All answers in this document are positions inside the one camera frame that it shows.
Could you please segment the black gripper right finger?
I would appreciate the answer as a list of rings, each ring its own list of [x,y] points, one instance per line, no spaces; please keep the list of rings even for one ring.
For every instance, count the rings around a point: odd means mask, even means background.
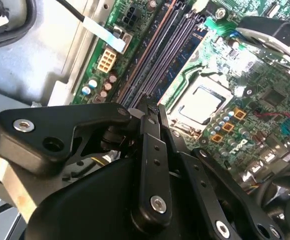
[[[188,220],[200,240],[283,240],[282,230],[203,148],[189,151],[183,137],[168,124],[165,106],[158,105],[159,122],[179,170]]]

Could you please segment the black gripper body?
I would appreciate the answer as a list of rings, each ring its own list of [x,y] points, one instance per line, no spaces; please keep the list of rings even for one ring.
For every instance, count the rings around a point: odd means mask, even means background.
[[[188,188],[178,177],[164,173],[151,178],[155,186],[170,182],[170,224],[160,232],[141,232],[131,210],[138,193],[139,166],[126,159],[111,163],[48,196],[32,214],[27,240],[206,240],[206,226],[195,210]]]

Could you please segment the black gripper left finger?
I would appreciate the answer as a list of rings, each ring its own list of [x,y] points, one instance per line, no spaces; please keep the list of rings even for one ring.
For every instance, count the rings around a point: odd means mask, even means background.
[[[169,173],[158,115],[115,102],[0,112],[0,184],[26,224],[51,194],[120,160],[139,166],[131,218],[141,232],[171,222]]]

